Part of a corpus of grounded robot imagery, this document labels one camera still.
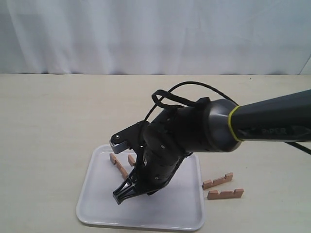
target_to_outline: white backdrop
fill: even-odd
[[[310,0],[2,0],[0,72],[311,74]]]

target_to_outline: beige table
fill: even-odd
[[[76,218],[91,153],[142,120],[154,91],[185,80],[213,85],[241,105],[311,88],[308,76],[2,74],[0,232],[124,231],[87,227]],[[176,93],[192,100],[218,98],[197,86]],[[245,190],[240,200],[206,200],[200,232],[310,231],[310,155],[284,143],[245,142],[232,153],[201,153],[199,158],[203,179],[234,173],[233,181],[218,190]]]

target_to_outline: white tray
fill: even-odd
[[[87,225],[146,230],[196,231],[205,221],[205,204],[199,160],[186,158],[170,183],[155,194],[130,198],[118,205],[112,192],[122,183],[122,175],[110,162],[109,145],[94,150],[76,208],[78,219]],[[117,159],[130,172],[127,155]]]

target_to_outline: yellow ring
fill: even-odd
[[[240,139],[238,139],[238,137],[236,136],[236,134],[234,133],[233,131],[233,128],[232,128],[232,125],[231,125],[231,118],[232,118],[232,115],[234,114],[234,112],[239,108],[240,106],[236,106],[230,113],[229,113],[229,116],[228,116],[228,126],[229,126],[229,129],[230,129],[230,132],[232,134],[232,136],[234,137],[235,140],[237,141],[241,141]]]

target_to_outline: robotic arm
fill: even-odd
[[[311,153],[297,144],[311,141],[311,90],[239,106],[206,84],[184,82],[178,86],[183,84],[208,87],[224,98],[193,102],[171,94],[174,88],[152,94],[155,102],[152,110],[159,106],[163,111],[151,123],[145,119],[110,139],[115,153],[133,149],[137,154],[134,169],[113,192],[118,204],[164,188],[193,152],[231,152],[242,141],[256,140],[286,142]],[[163,98],[184,106],[164,104]]]

